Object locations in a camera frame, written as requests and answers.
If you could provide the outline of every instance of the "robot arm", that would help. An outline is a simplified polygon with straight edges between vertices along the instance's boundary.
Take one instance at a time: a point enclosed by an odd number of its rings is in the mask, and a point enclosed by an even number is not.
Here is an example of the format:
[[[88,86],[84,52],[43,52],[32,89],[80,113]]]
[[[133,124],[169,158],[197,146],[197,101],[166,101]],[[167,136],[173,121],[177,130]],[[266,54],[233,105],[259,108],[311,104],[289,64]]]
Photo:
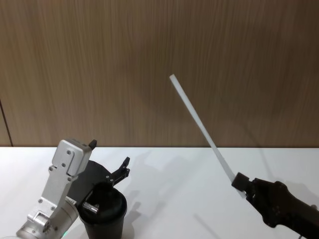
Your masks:
[[[85,170],[96,144],[96,140],[89,145],[74,139],[60,141],[42,196],[28,214],[27,222],[16,233],[17,238],[59,239],[69,229],[78,212],[66,196],[72,183]]]
[[[238,173],[232,186],[246,192],[246,200],[261,214],[263,221],[274,228],[284,225],[307,239],[319,238],[319,211],[294,197],[282,182],[258,178],[249,181]]]
[[[96,140],[89,145],[74,139],[60,141],[42,196],[16,233],[17,237],[5,239],[60,239],[79,212],[89,225],[94,223],[96,226],[98,222],[104,225],[105,221],[110,221],[113,227],[104,233],[113,238],[121,237],[123,225],[118,219],[123,220],[127,206],[125,197],[113,186],[128,177],[130,158],[127,157],[118,170],[110,173],[102,165],[89,160],[96,145]]]

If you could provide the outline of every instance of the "white plastic strip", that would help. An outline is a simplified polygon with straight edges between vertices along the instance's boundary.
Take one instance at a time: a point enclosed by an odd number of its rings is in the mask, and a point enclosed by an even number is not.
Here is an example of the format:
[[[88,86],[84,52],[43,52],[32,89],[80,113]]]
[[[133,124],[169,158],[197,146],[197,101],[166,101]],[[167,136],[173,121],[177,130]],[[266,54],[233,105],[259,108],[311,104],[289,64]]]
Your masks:
[[[189,99],[188,99],[187,95],[185,94],[183,88],[180,86],[176,76],[175,75],[171,75],[169,78],[170,78],[171,82],[173,83],[175,89],[177,90],[179,96],[183,100],[184,104],[186,105],[186,107],[187,107],[188,111],[190,112],[191,116],[195,120],[196,124],[200,128],[200,130],[203,133],[203,135],[205,136],[205,138],[206,138],[207,142],[209,143],[210,147],[213,149],[213,151],[214,151],[214,153],[215,153],[220,165],[223,167],[227,177],[229,178],[229,180],[231,182],[233,182],[234,179],[235,179],[235,174],[233,173],[233,171],[231,171],[229,165],[225,161],[224,157],[221,155],[221,153],[218,150],[218,148],[216,147],[214,141],[211,139],[211,137],[210,137],[209,133],[207,132],[205,126],[203,125],[202,121],[200,120],[198,114],[196,113],[193,105],[189,101]],[[242,193],[242,192],[239,192],[239,193],[240,193],[240,195],[242,197],[245,197],[244,193]]]

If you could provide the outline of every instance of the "wooden wall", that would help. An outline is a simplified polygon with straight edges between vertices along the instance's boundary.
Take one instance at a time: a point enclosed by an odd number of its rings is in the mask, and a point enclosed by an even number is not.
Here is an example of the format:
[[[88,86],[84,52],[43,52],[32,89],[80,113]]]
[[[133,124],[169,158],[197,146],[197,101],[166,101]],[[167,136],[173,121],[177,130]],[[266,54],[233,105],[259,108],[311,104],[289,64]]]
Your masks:
[[[0,110],[0,146],[10,146],[9,135]]]
[[[15,146],[319,146],[317,0],[1,0]]]

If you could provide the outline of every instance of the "white tabletop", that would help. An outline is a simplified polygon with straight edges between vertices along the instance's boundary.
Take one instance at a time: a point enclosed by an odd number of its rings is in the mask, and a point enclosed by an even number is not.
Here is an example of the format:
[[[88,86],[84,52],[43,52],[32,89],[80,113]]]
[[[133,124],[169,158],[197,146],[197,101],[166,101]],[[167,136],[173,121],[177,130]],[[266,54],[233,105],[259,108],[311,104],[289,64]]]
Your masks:
[[[297,198],[319,205],[319,149],[221,148],[232,170],[280,180]],[[26,221],[48,178],[55,148],[0,148],[0,238]],[[91,160],[109,171],[131,158],[130,176],[116,186],[127,198],[124,239],[297,239],[266,226],[242,199],[210,148],[96,148]],[[79,219],[66,239],[87,239]]]

